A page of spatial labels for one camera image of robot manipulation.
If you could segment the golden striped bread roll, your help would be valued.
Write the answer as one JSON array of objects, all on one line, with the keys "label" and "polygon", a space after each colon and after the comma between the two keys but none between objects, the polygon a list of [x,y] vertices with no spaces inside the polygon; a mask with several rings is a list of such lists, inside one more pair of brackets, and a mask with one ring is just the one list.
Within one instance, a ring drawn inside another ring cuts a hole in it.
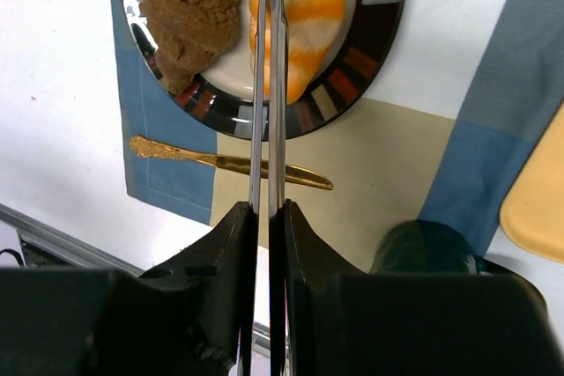
[{"label": "golden striped bread roll", "polygon": [[345,19],[345,0],[284,0],[288,25],[287,102],[293,104],[335,41]]}]

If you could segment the brown chocolate croissant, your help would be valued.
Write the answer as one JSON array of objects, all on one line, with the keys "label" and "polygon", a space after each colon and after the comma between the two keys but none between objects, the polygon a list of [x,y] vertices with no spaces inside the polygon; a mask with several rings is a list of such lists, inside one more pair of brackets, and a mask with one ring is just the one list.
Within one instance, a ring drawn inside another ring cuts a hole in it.
[{"label": "brown chocolate croissant", "polygon": [[173,95],[209,69],[240,37],[241,0],[143,0],[140,10],[158,48],[162,84]]}]

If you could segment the silver metal tongs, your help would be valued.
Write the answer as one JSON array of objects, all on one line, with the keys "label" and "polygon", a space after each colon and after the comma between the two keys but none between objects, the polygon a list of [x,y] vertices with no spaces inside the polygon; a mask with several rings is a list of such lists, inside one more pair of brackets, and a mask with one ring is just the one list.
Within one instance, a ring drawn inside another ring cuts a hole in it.
[{"label": "silver metal tongs", "polygon": [[286,375],[285,177],[288,24],[285,0],[257,0],[249,206],[259,217],[268,143],[270,374]]}]

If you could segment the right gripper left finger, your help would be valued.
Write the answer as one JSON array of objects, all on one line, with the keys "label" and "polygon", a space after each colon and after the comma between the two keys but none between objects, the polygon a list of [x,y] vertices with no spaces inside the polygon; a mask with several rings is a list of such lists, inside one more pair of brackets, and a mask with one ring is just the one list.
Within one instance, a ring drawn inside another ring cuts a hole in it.
[{"label": "right gripper left finger", "polygon": [[3,269],[2,374],[249,374],[251,221],[249,204],[238,202],[203,238],[140,276]]}]

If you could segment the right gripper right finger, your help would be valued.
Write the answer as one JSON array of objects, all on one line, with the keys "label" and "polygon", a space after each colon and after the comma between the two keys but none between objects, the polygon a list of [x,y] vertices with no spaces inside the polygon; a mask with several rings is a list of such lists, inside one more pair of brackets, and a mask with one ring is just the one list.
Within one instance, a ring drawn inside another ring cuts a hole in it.
[{"label": "right gripper right finger", "polygon": [[289,375],[560,375],[540,291],[488,261],[477,275],[363,272],[287,201]]}]

